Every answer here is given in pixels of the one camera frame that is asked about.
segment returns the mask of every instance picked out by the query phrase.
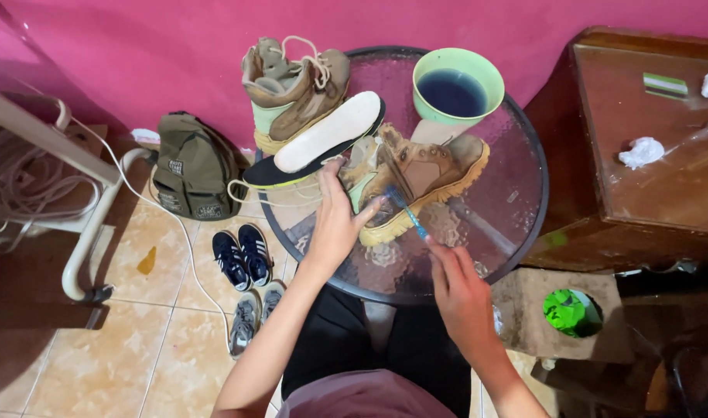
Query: glass table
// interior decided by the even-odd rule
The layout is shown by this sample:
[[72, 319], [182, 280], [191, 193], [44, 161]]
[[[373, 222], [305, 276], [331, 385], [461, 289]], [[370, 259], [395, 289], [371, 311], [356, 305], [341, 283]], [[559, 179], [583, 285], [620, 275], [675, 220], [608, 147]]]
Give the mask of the glass table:
[[[409, 138], [420, 121], [412, 73], [427, 52], [399, 46], [347, 52], [348, 95], [375, 91], [385, 101], [385, 122]], [[508, 94], [496, 111], [467, 132], [491, 147], [488, 165], [461, 196], [424, 208], [419, 221], [445, 245], [464, 245], [476, 271], [492, 284], [516, 267], [540, 231], [548, 199], [547, 166], [534, 128]], [[256, 160], [262, 157], [258, 150]], [[278, 240], [297, 261], [307, 252], [315, 226], [317, 182], [317, 176], [310, 176], [292, 187], [259, 194], [273, 203], [299, 205], [262, 205]], [[328, 283], [364, 300], [434, 303], [428, 249], [414, 228], [375, 247], [357, 242]]]

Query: gray sneaker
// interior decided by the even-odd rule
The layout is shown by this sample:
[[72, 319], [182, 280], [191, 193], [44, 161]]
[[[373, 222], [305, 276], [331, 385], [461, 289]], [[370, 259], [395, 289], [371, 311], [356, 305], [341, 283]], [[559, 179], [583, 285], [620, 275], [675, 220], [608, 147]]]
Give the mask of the gray sneaker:
[[272, 280], [268, 286], [266, 286], [266, 293], [263, 296], [263, 308], [261, 308], [261, 325], [264, 325], [268, 316], [271, 315], [272, 311], [277, 307], [279, 299], [282, 299], [282, 295], [284, 295], [285, 289], [284, 283], [280, 280]]
[[230, 328], [230, 356], [238, 360], [259, 329], [261, 299], [255, 291], [245, 291], [238, 300]]

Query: hand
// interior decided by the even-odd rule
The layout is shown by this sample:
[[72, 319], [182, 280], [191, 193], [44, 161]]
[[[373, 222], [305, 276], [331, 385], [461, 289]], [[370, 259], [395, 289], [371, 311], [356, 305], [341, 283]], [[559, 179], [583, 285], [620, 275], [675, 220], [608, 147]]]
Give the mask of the hand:
[[427, 236], [434, 298], [447, 334], [474, 368], [504, 353], [494, 327], [491, 287], [475, 271], [465, 247], [446, 248]]
[[352, 213], [349, 195], [336, 177], [346, 158], [329, 161], [318, 175], [323, 201], [315, 215], [315, 230], [304, 262], [322, 269], [326, 280], [354, 248], [359, 231], [377, 214], [385, 197], [372, 199], [357, 216]]

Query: flag sticker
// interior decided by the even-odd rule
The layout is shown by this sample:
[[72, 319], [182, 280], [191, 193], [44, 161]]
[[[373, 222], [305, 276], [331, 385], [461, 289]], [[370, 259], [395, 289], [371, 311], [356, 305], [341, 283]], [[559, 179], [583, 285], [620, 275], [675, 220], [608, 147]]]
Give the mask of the flag sticker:
[[687, 97], [687, 83], [662, 75], [643, 73], [645, 92], [669, 99], [684, 100]]

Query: blue water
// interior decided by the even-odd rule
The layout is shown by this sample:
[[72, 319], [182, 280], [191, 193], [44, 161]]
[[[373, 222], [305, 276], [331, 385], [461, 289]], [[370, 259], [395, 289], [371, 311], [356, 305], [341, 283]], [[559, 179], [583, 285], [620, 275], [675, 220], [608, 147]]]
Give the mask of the blue water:
[[429, 71], [416, 83], [416, 88], [434, 109], [447, 115], [473, 118], [486, 113], [488, 107], [488, 97], [483, 86], [461, 71]]

